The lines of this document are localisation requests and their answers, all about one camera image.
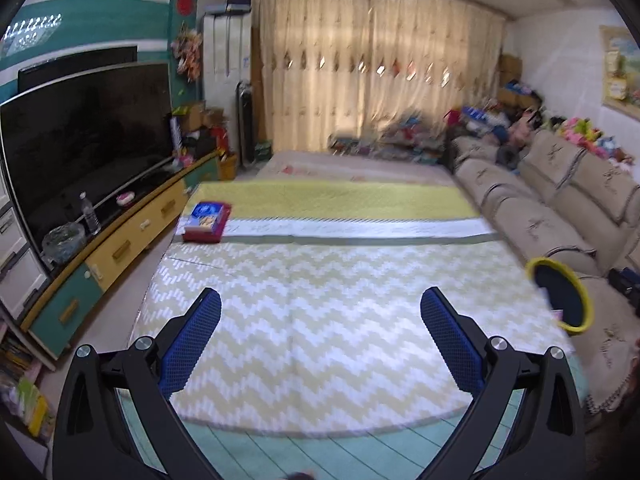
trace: beige sofa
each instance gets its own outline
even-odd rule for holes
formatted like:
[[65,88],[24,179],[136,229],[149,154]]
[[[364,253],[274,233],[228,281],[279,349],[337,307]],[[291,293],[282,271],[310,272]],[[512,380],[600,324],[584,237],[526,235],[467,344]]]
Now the beige sofa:
[[640,319],[604,278],[640,272],[640,186],[631,176],[551,132],[536,134],[519,175],[493,164],[478,141],[458,145],[455,177],[519,259],[571,267],[590,293],[595,322],[572,343],[590,383],[592,412],[615,409],[638,357]]

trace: yellow tablecloth stripe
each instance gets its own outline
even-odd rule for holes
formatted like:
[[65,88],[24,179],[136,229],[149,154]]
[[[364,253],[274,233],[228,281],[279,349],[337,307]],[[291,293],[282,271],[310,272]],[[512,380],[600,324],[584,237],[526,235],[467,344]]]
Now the yellow tablecloth stripe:
[[183,214],[198,202],[228,202],[232,218],[447,220],[478,213],[455,187],[323,180],[203,182]]

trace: teal wall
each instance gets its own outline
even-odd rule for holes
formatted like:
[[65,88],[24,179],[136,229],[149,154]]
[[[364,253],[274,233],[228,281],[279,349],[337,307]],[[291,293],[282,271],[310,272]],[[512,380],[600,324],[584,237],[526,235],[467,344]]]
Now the teal wall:
[[138,46],[139,60],[167,60],[171,64],[174,106],[196,98],[194,84],[175,73],[169,44],[182,22],[196,25],[193,12],[181,16],[177,0],[27,0],[14,19],[20,24],[32,18],[61,15],[50,36],[20,52],[0,59],[0,102],[17,92],[17,71],[57,56],[123,44]]

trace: zigzag patterned tablecloth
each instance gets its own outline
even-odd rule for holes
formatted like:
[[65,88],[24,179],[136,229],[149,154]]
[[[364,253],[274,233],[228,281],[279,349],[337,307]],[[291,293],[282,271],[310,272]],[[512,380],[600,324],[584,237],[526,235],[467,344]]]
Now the zigzag patterned tablecloth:
[[433,285],[489,336],[524,351],[571,351],[498,241],[172,244],[132,341],[155,335],[210,286],[222,297],[222,320],[187,387],[172,397],[180,416],[305,436],[411,426],[470,402],[420,319],[420,297]]

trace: beige curtain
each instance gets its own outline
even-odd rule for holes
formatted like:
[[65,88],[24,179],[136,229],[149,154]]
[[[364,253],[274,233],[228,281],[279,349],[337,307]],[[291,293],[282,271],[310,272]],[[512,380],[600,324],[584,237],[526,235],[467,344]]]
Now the beige curtain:
[[505,19],[464,0],[252,0],[266,135],[323,151],[405,114],[435,128],[493,94]]
[[329,134],[360,133],[369,0],[253,0],[258,7],[267,136],[317,152]]
[[433,126],[492,94],[505,19],[464,0],[371,0],[367,121],[418,112]]

